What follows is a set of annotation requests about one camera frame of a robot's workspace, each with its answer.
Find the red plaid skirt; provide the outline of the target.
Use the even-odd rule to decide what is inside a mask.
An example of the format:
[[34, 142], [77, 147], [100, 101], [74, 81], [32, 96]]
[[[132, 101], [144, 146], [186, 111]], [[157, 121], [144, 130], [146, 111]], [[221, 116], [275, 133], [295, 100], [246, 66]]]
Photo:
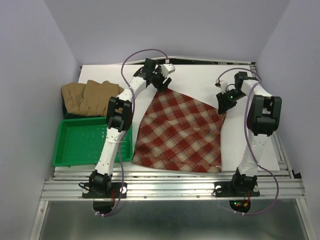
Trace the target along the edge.
[[156, 93], [138, 129], [132, 163], [158, 170], [220, 173], [226, 114], [185, 94]]

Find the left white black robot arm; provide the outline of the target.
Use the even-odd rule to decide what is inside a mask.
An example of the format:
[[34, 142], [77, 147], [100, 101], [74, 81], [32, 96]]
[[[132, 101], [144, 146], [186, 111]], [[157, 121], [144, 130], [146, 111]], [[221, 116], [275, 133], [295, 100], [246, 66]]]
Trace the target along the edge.
[[159, 92], [167, 90], [172, 81], [169, 75], [175, 70], [169, 60], [164, 64], [157, 64], [155, 60], [147, 58], [132, 76], [128, 88], [109, 99], [105, 142], [99, 161], [85, 186], [92, 198], [104, 198], [111, 193], [115, 158], [120, 154], [121, 143], [131, 128], [136, 97], [149, 85], [153, 85]]

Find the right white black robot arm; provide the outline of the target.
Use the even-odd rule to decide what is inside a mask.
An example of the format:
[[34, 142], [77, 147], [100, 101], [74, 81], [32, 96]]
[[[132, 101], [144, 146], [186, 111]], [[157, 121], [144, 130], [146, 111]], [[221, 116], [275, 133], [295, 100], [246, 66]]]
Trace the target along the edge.
[[221, 90], [216, 95], [220, 115], [234, 108], [238, 100], [247, 98], [244, 112], [246, 148], [232, 179], [216, 182], [212, 194], [218, 198], [258, 197], [260, 158], [270, 136], [280, 125], [282, 98], [268, 93], [257, 77], [248, 76], [245, 68], [238, 68], [233, 83], [218, 78], [215, 85]]

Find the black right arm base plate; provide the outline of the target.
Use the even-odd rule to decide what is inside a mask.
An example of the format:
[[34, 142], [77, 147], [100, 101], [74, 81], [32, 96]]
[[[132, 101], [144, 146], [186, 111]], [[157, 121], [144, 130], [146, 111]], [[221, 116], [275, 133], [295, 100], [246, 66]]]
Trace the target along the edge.
[[231, 181], [217, 181], [212, 195], [217, 198], [259, 197], [260, 191], [247, 186], [233, 186]]

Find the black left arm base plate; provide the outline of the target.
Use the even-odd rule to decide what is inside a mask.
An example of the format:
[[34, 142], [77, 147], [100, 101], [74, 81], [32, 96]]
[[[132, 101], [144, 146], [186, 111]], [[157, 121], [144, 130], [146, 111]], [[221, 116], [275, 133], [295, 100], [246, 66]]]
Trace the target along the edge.
[[94, 189], [90, 187], [88, 182], [80, 182], [78, 186], [82, 189], [83, 199], [111, 199], [119, 198], [122, 191], [121, 198], [127, 197], [128, 184], [126, 182], [112, 182], [111, 187], [108, 190], [105, 189]]

